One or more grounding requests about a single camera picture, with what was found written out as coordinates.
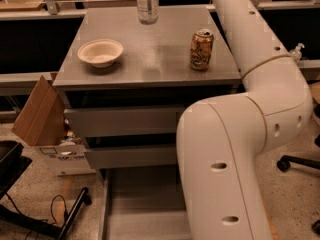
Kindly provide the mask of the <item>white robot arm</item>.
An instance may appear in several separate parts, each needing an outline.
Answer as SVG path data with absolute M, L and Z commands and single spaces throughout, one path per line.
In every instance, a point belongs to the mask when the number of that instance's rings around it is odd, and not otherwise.
M 193 240 L 273 240 L 255 159 L 311 118 L 309 86 L 250 0 L 213 0 L 244 92 L 182 114 L 177 157 Z

